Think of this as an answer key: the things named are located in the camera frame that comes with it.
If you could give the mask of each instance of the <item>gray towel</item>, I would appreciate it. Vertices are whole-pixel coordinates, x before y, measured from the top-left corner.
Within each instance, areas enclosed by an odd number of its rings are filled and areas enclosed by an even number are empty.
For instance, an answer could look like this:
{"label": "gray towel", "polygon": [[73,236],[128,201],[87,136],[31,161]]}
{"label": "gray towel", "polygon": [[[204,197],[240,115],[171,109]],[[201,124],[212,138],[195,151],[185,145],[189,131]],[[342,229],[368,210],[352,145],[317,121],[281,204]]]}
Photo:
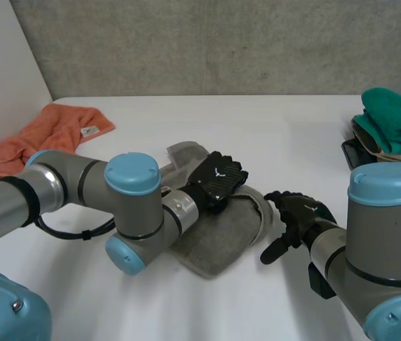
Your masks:
{"label": "gray towel", "polygon": [[[167,148],[172,164],[161,169],[162,186],[186,184],[188,176],[208,152],[196,142]],[[253,188],[242,185],[219,215],[204,212],[170,248],[177,259],[197,274],[213,278],[259,242],[272,225],[273,210]]]}

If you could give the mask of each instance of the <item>cable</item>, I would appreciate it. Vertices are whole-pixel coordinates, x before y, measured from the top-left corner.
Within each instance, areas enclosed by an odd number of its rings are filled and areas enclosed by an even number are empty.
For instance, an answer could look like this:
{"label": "cable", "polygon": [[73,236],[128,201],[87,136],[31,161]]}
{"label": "cable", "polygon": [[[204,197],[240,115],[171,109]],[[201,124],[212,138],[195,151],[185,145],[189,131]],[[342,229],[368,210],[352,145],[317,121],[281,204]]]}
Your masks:
{"label": "cable", "polygon": [[114,218],[107,220],[104,224],[97,227],[93,230],[85,230],[81,233],[69,233],[69,232],[61,232],[49,227],[40,216],[36,221],[35,225],[42,229],[45,233],[51,235],[52,237],[64,239],[64,240],[76,240],[76,239],[83,239],[83,240],[90,240],[93,237],[99,237],[103,234],[111,232],[115,228],[115,221]]}

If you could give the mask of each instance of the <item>gray robot arm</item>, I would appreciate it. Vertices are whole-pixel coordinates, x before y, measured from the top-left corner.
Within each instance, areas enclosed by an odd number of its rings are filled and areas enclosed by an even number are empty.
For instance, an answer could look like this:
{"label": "gray robot arm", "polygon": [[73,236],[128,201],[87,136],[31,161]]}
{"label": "gray robot arm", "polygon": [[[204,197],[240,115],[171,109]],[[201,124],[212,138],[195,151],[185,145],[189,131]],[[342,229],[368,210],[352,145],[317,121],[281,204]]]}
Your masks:
{"label": "gray robot arm", "polygon": [[275,200],[287,232],[261,260],[305,245],[311,288],[325,299],[338,296],[371,340],[401,341],[401,163],[356,168],[348,195],[347,230],[317,213],[326,207],[311,198],[293,195],[283,212]]}
{"label": "gray robot arm", "polygon": [[[227,176],[215,177],[215,168]],[[208,205],[221,202],[247,177],[239,163],[218,152],[194,173],[196,183],[161,198],[158,164],[146,154],[122,154],[106,163],[43,151],[22,173],[0,179],[0,237],[67,203],[109,212],[117,231],[106,243],[107,254],[134,275],[192,226]]]}

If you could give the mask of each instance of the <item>towel label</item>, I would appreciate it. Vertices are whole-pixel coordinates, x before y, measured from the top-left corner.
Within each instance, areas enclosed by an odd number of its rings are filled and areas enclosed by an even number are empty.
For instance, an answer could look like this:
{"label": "towel label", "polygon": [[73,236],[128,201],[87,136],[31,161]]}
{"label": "towel label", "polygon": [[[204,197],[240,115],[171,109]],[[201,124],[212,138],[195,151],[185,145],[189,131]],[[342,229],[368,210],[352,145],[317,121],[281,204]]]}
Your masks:
{"label": "towel label", "polygon": [[86,126],[85,128],[80,129],[80,133],[84,137],[88,137],[99,132],[100,130],[98,129],[97,126]]}

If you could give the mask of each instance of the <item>light blue joint cap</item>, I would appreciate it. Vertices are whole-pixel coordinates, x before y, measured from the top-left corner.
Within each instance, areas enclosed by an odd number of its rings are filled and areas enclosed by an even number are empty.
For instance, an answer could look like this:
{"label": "light blue joint cap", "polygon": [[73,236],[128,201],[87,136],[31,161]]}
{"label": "light blue joint cap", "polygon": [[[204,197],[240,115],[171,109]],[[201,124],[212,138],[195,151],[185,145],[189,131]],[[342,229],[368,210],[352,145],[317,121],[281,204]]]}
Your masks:
{"label": "light blue joint cap", "polygon": [[161,185],[158,163],[143,153],[115,156],[106,165],[104,177],[111,188],[127,195],[147,195]]}
{"label": "light blue joint cap", "polygon": [[401,162],[379,162],[351,173],[349,198],[367,206],[401,205]]}
{"label": "light blue joint cap", "polygon": [[401,341],[401,296],[374,308],[365,319],[363,331],[374,341]]}
{"label": "light blue joint cap", "polygon": [[145,269],[145,264],[140,257],[120,238],[116,236],[110,237],[106,242],[105,249],[115,266],[125,274],[134,276]]}
{"label": "light blue joint cap", "polygon": [[42,151],[37,151],[36,153],[34,153],[29,160],[27,161],[27,163],[25,164],[26,166],[31,165],[33,162],[35,162],[35,160],[37,159],[37,157],[41,156],[44,153],[47,153],[48,151],[54,151],[53,149],[44,149]]}
{"label": "light blue joint cap", "polygon": [[[13,303],[22,303],[19,310]],[[48,304],[0,274],[0,340],[50,341],[52,317]]]}

